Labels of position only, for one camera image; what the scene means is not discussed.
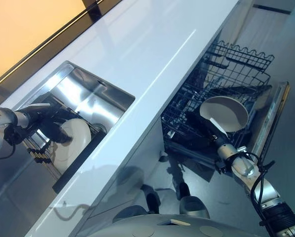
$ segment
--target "black cable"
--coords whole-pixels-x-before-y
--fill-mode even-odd
[[[258,206],[261,205],[261,198],[262,198],[262,193],[264,190],[264,176],[262,177],[261,181],[260,181],[260,190],[259,190],[259,197],[258,197]]]
[[[264,186],[264,176],[265,174],[268,172],[268,169],[275,163],[274,161],[272,161],[271,163],[267,164],[267,165],[263,165],[262,160],[260,160],[260,158],[251,152],[246,152],[246,154],[248,155],[252,155],[254,156],[258,162],[257,162],[257,166],[260,172],[259,177],[255,180],[252,189],[251,189],[251,193],[250,193],[250,198],[251,198],[251,202],[253,204],[253,207],[255,209],[255,211],[257,212],[257,214],[259,215],[259,217],[261,218],[261,223],[263,223],[268,231],[268,233],[270,234],[271,237],[275,237],[276,234],[274,233],[274,231],[272,230],[272,228],[270,227],[269,223],[266,221],[265,216],[262,213],[262,208],[261,208],[261,199],[262,199],[262,193],[263,193],[263,186]],[[255,201],[255,190],[256,187],[258,185],[258,183],[260,182],[260,191],[259,191],[259,197],[258,197],[258,201]]]
[[[15,153],[15,150],[16,150],[16,146],[15,146],[15,144],[13,144],[13,150],[12,150],[11,154],[9,154],[6,157],[0,157],[0,160],[10,158]]]

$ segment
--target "wire rack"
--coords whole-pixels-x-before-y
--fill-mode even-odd
[[[270,76],[264,71],[273,59],[223,41],[211,44],[161,115],[164,138],[171,139],[175,133],[201,136],[186,123],[185,112],[198,110],[213,96],[232,97],[251,115],[257,97],[267,89]]]

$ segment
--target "dishwasher rack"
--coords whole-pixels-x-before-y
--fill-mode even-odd
[[[186,123],[185,112],[198,110],[202,102],[213,96],[238,100],[252,120],[255,101],[271,87],[267,85],[270,75],[265,70],[273,59],[273,55],[266,56],[224,41],[213,42],[161,115],[165,147],[175,147],[176,152],[184,150],[184,155],[193,152],[179,145],[186,137],[201,137]],[[229,134],[235,147],[240,144],[242,132]]]

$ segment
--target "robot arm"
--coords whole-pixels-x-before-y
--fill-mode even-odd
[[[218,155],[230,164],[235,180],[249,194],[253,206],[271,237],[295,237],[295,214],[280,198],[273,186],[264,179],[265,173],[274,162],[263,166],[252,153],[239,153],[227,136],[209,120],[204,121],[213,135]]]
[[[0,108],[0,149],[3,140],[15,146],[37,129],[51,141],[70,141],[71,138],[60,129],[58,123],[71,117],[72,113],[69,111],[53,108],[50,104],[30,105],[17,111]]]

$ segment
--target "orange wall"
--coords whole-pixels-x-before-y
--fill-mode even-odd
[[[84,9],[82,0],[0,0],[0,76]]]

